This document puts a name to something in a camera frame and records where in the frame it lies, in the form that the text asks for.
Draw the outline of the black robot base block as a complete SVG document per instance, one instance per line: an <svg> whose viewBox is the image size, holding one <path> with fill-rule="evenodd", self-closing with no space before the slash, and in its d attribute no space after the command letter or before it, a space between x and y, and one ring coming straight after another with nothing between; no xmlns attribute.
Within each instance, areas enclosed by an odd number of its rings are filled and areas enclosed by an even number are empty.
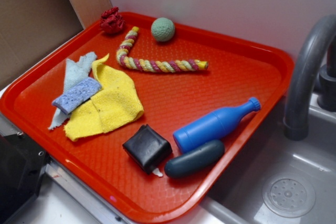
<svg viewBox="0 0 336 224"><path fill-rule="evenodd" d="M47 152L28 135L1 136L1 223L39 196Z"/></svg>

